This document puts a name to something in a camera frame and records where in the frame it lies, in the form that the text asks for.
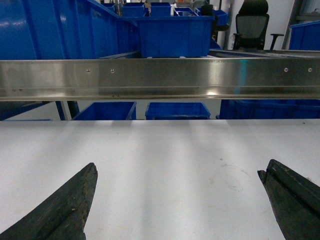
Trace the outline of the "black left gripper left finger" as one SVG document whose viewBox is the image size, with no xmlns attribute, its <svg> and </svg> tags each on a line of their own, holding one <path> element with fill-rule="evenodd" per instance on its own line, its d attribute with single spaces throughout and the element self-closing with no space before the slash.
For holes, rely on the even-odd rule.
<svg viewBox="0 0 320 240">
<path fill-rule="evenodd" d="M 85 240 L 98 171 L 91 162 L 30 213 L 0 234 L 2 240 Z"/>
</svg>

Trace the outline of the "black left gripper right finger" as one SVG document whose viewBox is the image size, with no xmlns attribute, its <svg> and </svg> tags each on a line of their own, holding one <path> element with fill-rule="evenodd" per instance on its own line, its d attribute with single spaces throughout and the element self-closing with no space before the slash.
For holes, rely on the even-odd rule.
<svg viewBox="0 0 320 240">
<path fill-rule="evenodd" d="M 320 187 L 271 159 L 257 174 L 286 240 L 320 238 Z"/>
</svg>

